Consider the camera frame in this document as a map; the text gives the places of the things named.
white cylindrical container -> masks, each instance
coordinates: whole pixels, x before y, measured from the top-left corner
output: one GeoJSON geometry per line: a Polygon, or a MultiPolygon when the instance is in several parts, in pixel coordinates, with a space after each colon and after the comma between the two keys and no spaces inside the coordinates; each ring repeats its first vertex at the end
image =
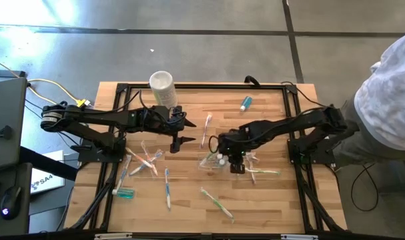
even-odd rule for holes
{"type": "Polygon", "coordinates": [[[150,76],[149,84],[158,105],[166,106],[167,108],[177,106],[177,94],[175,94],[171,74],[167,71],[157,71],[150,76]]]}

